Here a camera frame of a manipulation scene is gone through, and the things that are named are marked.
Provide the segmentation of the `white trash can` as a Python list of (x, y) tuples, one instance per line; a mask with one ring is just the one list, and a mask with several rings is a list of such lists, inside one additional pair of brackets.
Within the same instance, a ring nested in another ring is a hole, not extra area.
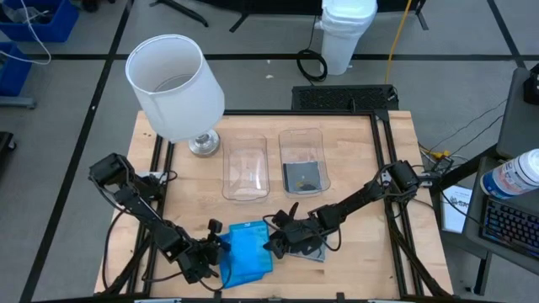
[(377, 9), (377, 0), (322, 0), (321, 19), (315, 27), (323, 31), (321, 56), (328, 75), (342, 75), (349, 68), (358, 41)]

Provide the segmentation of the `clear plastic bin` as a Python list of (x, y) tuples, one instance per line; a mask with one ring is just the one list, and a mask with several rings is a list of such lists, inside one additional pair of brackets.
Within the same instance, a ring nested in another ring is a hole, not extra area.
[[(283, 130), (279, 134), (279, 146), (281, 168), (282, 164), (286, 162), (324, 162), (328, 175), (323, 149), (323, 133), (319, 129), (309, 128)], [(317, 194), (299, 195), (288, 194), (286, 192), (286, 195), (288, 197), (300, 198), (316, 196), (320, 195), (321, 193), (322, 192)]]
[(266, 138), (228, 136), (223, 143), (222, 196), (241, 204), (265, 200), (270, 193)]

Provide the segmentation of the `grey metal foot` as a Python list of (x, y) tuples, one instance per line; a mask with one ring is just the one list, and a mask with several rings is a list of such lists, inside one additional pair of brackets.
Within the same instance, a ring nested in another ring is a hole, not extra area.
[(0, 107), (34, 109), (36, 102), (32, 98), (0, 96)]

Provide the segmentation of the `grey desk top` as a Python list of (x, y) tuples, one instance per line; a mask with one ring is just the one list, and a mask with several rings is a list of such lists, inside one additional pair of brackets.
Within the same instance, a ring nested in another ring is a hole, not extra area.
[(505, 158), (539, 148), (539, 105), (524, 100), (524, 83), (530, 75), (523, 67), (513, 72), (496, 145), (497, 153)]

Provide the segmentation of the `white shade table lamp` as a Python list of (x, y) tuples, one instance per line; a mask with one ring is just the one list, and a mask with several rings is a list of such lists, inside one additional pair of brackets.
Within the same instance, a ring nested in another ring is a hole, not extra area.
[(171, 143), (187, 141), (197, 157), (221, 145), (214, 130), (225, 95), (201, 48), (183, 35), (159, 35), (129, 55), (125, 75), (152, 129)]

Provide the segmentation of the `black perforated metal box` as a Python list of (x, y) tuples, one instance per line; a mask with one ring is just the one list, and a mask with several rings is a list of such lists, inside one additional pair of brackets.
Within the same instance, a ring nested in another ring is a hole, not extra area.
[(398, 104), (397, 89), (389, 84), (298, 86), (291, 100), (293, 110), (398, 110)]

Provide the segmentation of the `dark grey computer desk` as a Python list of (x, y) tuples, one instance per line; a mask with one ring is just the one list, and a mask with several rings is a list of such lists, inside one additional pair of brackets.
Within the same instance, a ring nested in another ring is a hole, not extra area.
[[(499, 162), (497, 159), (483, 157), (478, 166), (477, 176), (472, 188), (472, 197), (468, 207), (468, 218), (464, 224), (462, 234), (471, 242), (478, 244), (480, 247), (487, 249), (491, 253), (514, 263), (536, 275), (539, 275), (539, 260), (532, 257), (519, 254), (507, 247), (499, 245), (495, 242), (480, 237), (480, 226), (473, 220), (482, 221), (484, 192), (480, 187), (480, 178), (487, 171), (497, 167)], [(508, 199), (507, 203), (513, 204), (515, 207), (521, 207), (523, 210), (536, 213), (539, 215), (539, 189), (523, 194), (513, 199)]]

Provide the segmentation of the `black aluminium table frame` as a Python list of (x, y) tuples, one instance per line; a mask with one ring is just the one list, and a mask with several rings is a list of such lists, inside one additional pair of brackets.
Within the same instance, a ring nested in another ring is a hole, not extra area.
[[(323, 135), (330, 187), (325, 192), (300, 198), (298, 215), (320, 205), (338, 202), (360, 189), (382, 164), (392, 159), (422, 162), (411, 114), (392, 111), (387, 120), (372, 115), (321, 113), (291, 110), (236, 110), (227, 112), (217, 126), (223, 139), (262, 135), (268, 148), (270, 192), (253, 204), (240, 204), (223, 197), (222, 157), (194, 156), (180, 142), (159, 141), (147, 117), (136, 117), (131, 144), (126, 153), (139, 173), (173, 170), (178, 177), (167, 188), (161, 209), (167, 219), (193, 237), (204, 237), (210, 219), (224, 226), (257, 221), (263, 215), (288, 210), (294, 199), (286, 195), (280, 168), (279, 134), (288, 129), (316, 128)], [(385, 217), (385, 206), (377, 201), (352, 214), (339, 235), (329, 241), (339, 245), (322, 263), (287, 256), (275, 260), (274, 269), (261, 280), (215, 293), (219, 279), (188, 284), (176, 265), (164, 257), (143, 258), (141, 266), (152, 268), (159, 282), (134, 291), (178, 303), (293, 303), (346, 300), (397, 300), (426, 292), (416, 285), (416, 274), (407, 258), (393, 248)]]

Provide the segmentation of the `white printed paper sheet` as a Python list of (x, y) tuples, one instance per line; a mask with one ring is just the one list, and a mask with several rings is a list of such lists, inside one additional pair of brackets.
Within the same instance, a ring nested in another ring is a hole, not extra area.
[(458, 185), (450, 186), (441, 195), (441, 230), (461, 234), (472, 190)]

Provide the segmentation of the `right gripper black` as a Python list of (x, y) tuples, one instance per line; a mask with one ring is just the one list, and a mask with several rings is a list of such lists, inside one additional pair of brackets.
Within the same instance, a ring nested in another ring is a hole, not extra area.
[(314, 214), (309, 214), (304, 219), (296, 219), (298, 206), (299, 203), (296, 202), (288, 212), (279, 210), (273, 215), (275, 231), (263, 248), (269, 249), (278, 259), (282, 259), (293, 247), (317, 242), (325, 245), (327, 235), (333, 233), (333, 228), (327, 228)]

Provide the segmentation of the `white wipes canister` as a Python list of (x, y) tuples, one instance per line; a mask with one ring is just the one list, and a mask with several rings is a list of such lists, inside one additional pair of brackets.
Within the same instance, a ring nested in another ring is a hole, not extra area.
[(483, 192), (498, 199), (511, 199), (539, 189), (539, 148), (486, 172), (480, 178)]

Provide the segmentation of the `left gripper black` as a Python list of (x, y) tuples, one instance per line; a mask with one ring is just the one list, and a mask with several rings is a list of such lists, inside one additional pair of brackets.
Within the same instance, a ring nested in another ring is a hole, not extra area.
[(218, 265), (230, 258), (231, 244), (222, 242), (218, 236), (221, 232), (222, 223), (215, 219), (208, 222), (210, 231), (207, 238), (194, 239), (181, 227), (180, 234), (184, 240), (184, 246), (180, 253), (180, 268), (188, 284), (194, 284), (203, 278), (217, 276), (210, 266)]

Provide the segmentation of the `blue storage bin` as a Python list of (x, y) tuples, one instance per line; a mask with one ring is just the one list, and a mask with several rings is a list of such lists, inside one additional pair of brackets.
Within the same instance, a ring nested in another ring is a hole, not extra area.
[[(22, 8), (24, 1), (27, 9), (52, 11), (51, 21), (46, 24), (32, 24), (32, 29), (41, 42), (65, 42), (77, 22), (78, 10), (69, 0), (4, 0), (13, 9)], [(0, 23), (0, 30), (13, 41), (35, 41), (27, 25)]]
[(14, 42), (0, 42), (0, 96), (17, 97), (32, 66)]

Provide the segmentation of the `black keyboard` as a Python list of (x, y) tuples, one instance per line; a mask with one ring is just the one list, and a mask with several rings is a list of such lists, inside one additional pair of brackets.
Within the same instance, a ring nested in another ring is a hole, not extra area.
[(539, 213), (489, 197), (483, 202), (479, 236), (539, 260)]

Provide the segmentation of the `clear black jewel case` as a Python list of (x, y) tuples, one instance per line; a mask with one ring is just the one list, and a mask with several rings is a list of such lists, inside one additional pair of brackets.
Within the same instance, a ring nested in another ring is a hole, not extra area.
[(283, 185), (288, 194), (317, 194), (331, 184), (324, 162), (286, 162), (282, 169)]
[(308, 243), (299, 247), (293, 247), (288, 254), (294, 257), (323, 263), (326, 259), (326, 250), (327, 247), (323, 243), (317, 242), (314, 244)]

